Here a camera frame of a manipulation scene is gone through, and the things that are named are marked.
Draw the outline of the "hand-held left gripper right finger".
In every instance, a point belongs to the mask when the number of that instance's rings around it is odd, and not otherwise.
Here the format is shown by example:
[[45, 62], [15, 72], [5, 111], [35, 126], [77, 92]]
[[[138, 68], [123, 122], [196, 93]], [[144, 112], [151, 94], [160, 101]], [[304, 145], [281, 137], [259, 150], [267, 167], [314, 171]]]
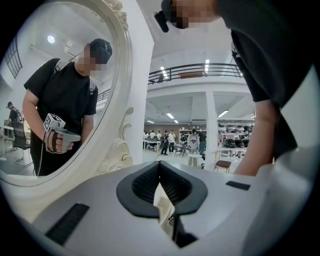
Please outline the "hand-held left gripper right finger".
[[187, 183], [174, 207], [172, 247], [163, 256], [245, 256], [245, 244], [267, 190], [267, 170], [257, 176], [214, 172], [160, 161], [165, 181]]

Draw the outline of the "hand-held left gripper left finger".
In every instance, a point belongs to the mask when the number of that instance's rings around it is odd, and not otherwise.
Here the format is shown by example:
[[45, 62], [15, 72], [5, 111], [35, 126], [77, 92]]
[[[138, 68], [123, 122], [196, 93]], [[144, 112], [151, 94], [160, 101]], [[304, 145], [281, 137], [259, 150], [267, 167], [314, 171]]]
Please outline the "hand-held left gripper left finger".
[[47, 238], [81, 256], [173, 256], [178, 246], [153, 204], [158, 162], [90, 178], [33, 221]]

